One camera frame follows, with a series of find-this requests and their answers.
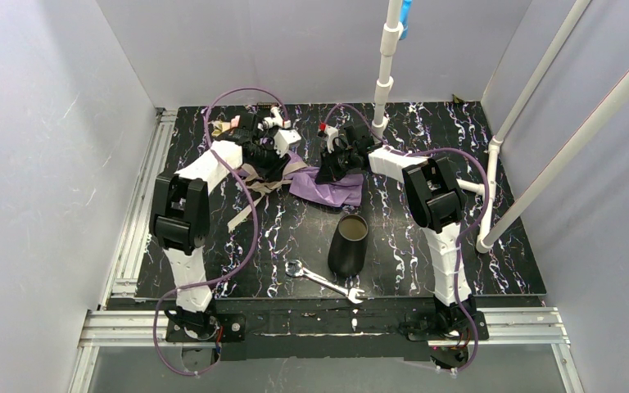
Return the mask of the cream ribbon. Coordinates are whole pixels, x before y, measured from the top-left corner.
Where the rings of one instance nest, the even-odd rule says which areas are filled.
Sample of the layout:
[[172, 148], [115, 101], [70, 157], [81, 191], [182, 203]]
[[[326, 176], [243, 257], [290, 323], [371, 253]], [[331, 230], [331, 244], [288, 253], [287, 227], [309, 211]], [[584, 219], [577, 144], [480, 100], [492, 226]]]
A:
[[[286, 179], [286, 177], [290, 174], [294, 174], [299, 170], [302, 170], [306, 167], [306, 164], [302, 162], [293, 162], [289, 163], [284, 168], [283, 178], [279, 181], [266, 182], [263, 181], [256, 172], [255, 168], [249, 164], [245, 164], [242, 166], [242, 171], [247, 174], [245, 181], [251, 181], [249, 185], [247, 185], [247, 189], [250, 191], [258, 192], [259, 196], [254, 200], [254, 205], [257, 206], [260, 201], [264, 198], [264, 196], [270, 194], [271, 192], [281, 188], [284, 185], [290, 184], [291, 179]], [[254, 208], [247, 206], [240, 212], [238, 212], [227, 224], [228, 231], [231, 233], [240, 223], [247, 220], [249, 214], [254, 210]]]

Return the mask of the pink flower bunch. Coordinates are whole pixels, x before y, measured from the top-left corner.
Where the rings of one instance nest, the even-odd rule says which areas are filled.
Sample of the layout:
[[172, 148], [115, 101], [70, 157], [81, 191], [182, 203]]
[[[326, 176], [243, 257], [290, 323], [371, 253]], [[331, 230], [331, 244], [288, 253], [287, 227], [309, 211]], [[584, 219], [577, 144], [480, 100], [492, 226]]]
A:
[[223, 133], [228, 132], [231, 129], [234, 129], [238, 126], [240, 120], [240, 115], [234, 116], [231, 120], [213, 120], [210, 122], [211, 124], [211, 136], [213, 138], [217, 138]]

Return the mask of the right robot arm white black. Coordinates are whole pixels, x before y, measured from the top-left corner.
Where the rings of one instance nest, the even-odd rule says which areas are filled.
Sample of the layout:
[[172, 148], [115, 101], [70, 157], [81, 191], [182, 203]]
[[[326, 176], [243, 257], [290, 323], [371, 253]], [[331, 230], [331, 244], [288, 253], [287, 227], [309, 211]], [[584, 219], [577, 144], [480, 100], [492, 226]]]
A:
[[434, 160], [396, 151], [377, 141], [365, 127], [349, 125], [338, 130], [321, 124], [318, 135], [325, 144], [315, 182], [334, 183], [354, 169], [364, 169], [401, 183], [411, 216], [428, 240], [436, 300], [447, 307], [467, 300], [472, 291], [457, 256], [465, 197], [450, 162], [445, 157]]

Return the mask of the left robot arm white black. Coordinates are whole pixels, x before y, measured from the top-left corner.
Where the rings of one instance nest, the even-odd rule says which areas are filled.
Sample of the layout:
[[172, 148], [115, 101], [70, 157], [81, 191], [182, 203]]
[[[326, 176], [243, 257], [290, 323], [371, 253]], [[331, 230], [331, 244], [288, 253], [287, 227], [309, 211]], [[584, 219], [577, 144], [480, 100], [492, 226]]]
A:
[[300, 141], [290, 125], [276, 106], [266, 117], [239, 115], [190, 165], [156, 177], [149, 232], [170, 261], [180, 309], [201, 313], [212, 299], [203, 261], [211, 192], [232, 170], [244, 170], [249, 180], [280, 181], [288, 152]]

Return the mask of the purple wrapping paper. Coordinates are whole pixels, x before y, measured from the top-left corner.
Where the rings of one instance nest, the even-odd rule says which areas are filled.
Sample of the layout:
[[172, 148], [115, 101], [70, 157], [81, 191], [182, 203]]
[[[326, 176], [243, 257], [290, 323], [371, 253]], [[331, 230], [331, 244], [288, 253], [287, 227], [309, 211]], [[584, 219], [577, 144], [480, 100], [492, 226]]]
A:
[[[294, 152], [286, 154], [288, 163], [305, 162]], [[362, 202], [362, 191], [364, 176], [362, 174], [348, 174], [342, 180], [329, 184], [316, 184], [315, 175], [319, 168], [306, 164], [306, 167], [290, 174], [286, 179], [291, 179], [291, 183], [284, 185], [295, 197], [302, 200], [314, 202], [323, 206], [341, 208], [343, 206], [358, 207]]]

